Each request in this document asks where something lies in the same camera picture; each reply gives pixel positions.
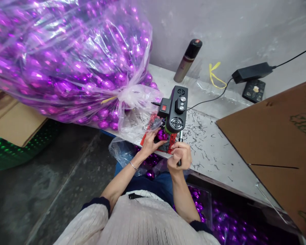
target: white knit sweater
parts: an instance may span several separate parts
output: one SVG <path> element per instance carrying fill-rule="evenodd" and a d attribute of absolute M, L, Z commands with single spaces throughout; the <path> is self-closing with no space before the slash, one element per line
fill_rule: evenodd
<path fill-rule="evenodd" d="M 96 198 L 96 203 L 70 222 L 55 244 L 219 245 L 214 236 L 196 231 L 155 194 L 134 192 L 143 197 L 129 199 L 128 193 L 120 196 L 111 217 L 108 201 Z"/>

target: black cable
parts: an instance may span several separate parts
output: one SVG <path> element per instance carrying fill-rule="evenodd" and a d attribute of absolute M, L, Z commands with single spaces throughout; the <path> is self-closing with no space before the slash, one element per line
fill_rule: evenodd
<path fill-rule="evenodd" d="M 280 65 L 278 65 L 278 66 L 272 66 L 272 69 L 275 69 L 275 68 L 277 68 L 277 67 L 279 67 L 279 66 L 284 65 L 284 64 L 286 64 L 286 63 L 288 63 L 288 62 L 290 62 L 290 61 L 292 61 L 292 60 L 296 59 L 297 57 L 301 56 L 301 55 L 302 55 L 302 54 L 304 54 L 304 53 L 306 53 L 306 50 L 305 50 L 304 52 L 302 52 L 302 53 L 298 54 L 297 56 L 295 56 L 295 57 L 294 57 L 294 58 L 292 58 L 291 60 L 286 61 L 285 63 L 282 63 L 282 64 L 280 64 Z"/>
<path fill-rule="evenodd" d="M 231 80 L 233 80 L 233 78 L 229 80 L 229 82 L 227 83 L 227 86 L 226 86 L 225 89 L 223 90 L 222 94 L 220 94 L 218 97 L 216 97 L 215 99 L 212 99 L 212 100 L 207 100 L 207 101 L 200 102 L 200 103 L 194 105 L 193 107 L 191 107 L 191 108 L 189 108 L 189 109 L 187 109 L 187 110 L 189 111 L 190 109 L 193 109 L 195 106 L 197 106 L 197 105 L 199 105 L 199 104 L 202 104 L 202 103 L 205 103 L 205 102 L 210 102 L 210 101 L 219 99 L 219 98 L 224 94 L 224 92 L 225 92 L 225 90 L 227 89 L 227 87 L 228 87 L 228 85 L 229 85 L 229 83 L 230 83 Z"/>

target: gray floor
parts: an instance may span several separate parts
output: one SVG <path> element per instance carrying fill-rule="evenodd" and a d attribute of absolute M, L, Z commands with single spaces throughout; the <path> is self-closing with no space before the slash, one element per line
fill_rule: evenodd
<path fill-rule="evenodd" d="M 112 180 L 111 137 L 73 124 L 32 161 L 0 171 L 0 245 L 53 244 Z"/>

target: speaker grille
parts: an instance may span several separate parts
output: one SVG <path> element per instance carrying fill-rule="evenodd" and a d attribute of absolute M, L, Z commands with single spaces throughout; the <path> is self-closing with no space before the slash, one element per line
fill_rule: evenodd
<path fill-rule="evenodd" d="M 183 89 L 178 89 L 177 90 L 177 92 L 178 92 L 178 94 L 180 94 L 180 95 L 184 95 L 185 94 L 185 91 L 183 90 Z"/>
<path fill-rule="evenodd" d="M 174 117 L 171 119 L 171 125 L 175 129 L 181 129 L 183 126 L 183 121 L 179 117 Z"/>

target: blue jeans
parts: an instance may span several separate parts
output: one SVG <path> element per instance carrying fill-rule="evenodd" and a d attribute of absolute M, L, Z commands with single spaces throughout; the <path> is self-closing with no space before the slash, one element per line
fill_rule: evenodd
<path fill-rule="evenodd" d="M 115 176 L 122 170 L 122 166 L 119 162 L 116 164 L 116 171 L 115 171 Z M 171 180 L 171 175 L 169 172 L 163 172 L 156 176 L 153 181 L 147 179 L 144 175 L 138 176 L 138 177 L 133 177 L 128 186 L 131 185 L 132 183 L 138 184 L 138 190 L 141 189 L 141 185 L 149 184 L 150 186 L 153 186 L 154 188 L 160 190 L 165 197 L 167 198 L 167 202 L 173 206 L 173 191 L 172 191 L 172 180 Z"/>

